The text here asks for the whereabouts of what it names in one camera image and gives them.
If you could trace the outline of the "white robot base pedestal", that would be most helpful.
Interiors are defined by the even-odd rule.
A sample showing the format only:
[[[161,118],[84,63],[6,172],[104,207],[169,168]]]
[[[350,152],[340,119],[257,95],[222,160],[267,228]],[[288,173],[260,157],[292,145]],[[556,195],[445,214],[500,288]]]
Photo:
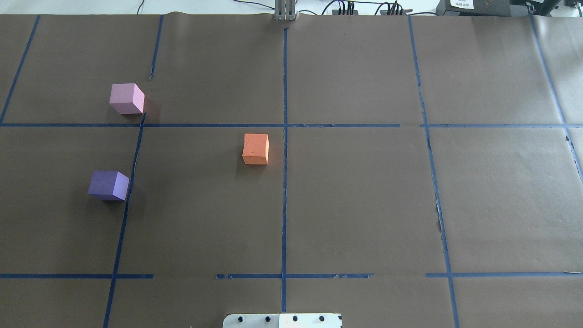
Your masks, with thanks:
[[[223,328],[341,328],[339,313],[255,313],[227,315]]]

